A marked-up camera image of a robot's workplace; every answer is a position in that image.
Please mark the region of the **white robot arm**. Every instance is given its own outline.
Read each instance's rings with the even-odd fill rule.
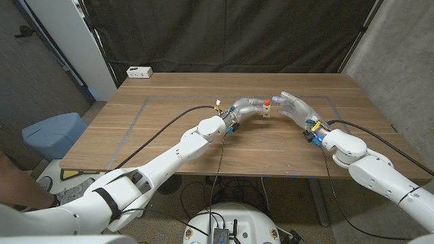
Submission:
[[[308,140],[328,151],[335,150],[334,162],[347,168],[357,183],[396,203],[434,233],[434,195],[400,174],[387,157],[369,149],[362,139],[332,129],[301,99],[283,91],[273,101],[285,108],[279,113],[294,119],[306,130]]]
[[[216,136],[235,131],[242,115],[268,113],[263,100],[240,99],[220,116],[202,120],[180,142],[146,165],[121,168],[96,180],[80,199],[27,213],[0,205],[0,236],[88,235],[117,231],[133,220],[155,191],[187,161],[200,157]]]

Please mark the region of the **black backdrop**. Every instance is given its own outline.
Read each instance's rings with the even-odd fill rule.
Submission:
[[[85,0],[119,83],[154,72],[336,73],[375,0]]]

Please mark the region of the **transparent robotic hand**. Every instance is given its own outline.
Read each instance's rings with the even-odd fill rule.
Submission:
[[[308,120],[322,121],[322,118],[311,106],[288,92],[283,91],[280,96],[273,96],[273,101],[280,103],[284,108],[283,110],[278,110],[278,113],[288,116],[294,120],[298,126],[305,130],[309,130],[311,127],[311,123],[307,123]]]
[[[231,133],[237,130],[241,117],[244,115],[252,113],[268,113],[268,111],[263,108],[263,105],[264,100],[256,98],[242,98],[236,101],[230,109],[222,112],[220,115],[220,118],[223,119],[228,128],[227,132]]]

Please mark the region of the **wooden table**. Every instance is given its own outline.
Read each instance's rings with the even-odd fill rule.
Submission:
[[[166,123],[188,108],[222,101],[227,109],[242,97],[271,98],[290,92],[311,105],[325,120],[344,119],[366,127],[416,160],[420,158],[391,127],[381,112],[348,75],[342,74],[236,74],[154,73],[150,79],[126,79],[110,102],[63,158],[63,169],[106,171],[113,169]],[[228,134],[220,175],[325,178],[321,150],[307,143],[302,129],[277,113],[272,103],[271,118],[252,115]],[[194,110],[169,126],[124,167],[143,165],[179,142],[181,135],[202,119],[216,115],[210,108]],[[358,129],[334,124],[365,140],[386,155],[395,168],[410,179],[430,175]],[[199,159],[184,164],[179,174],[214,175],[218,169],[222,137],[217,138]],[[328,153],[330,175],[349,178],[347,169],[337,166]]]

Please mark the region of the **person's leg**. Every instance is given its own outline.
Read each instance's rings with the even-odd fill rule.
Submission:
[[[0,202],[45,209],[54,202],[54,197],[0,150]]]

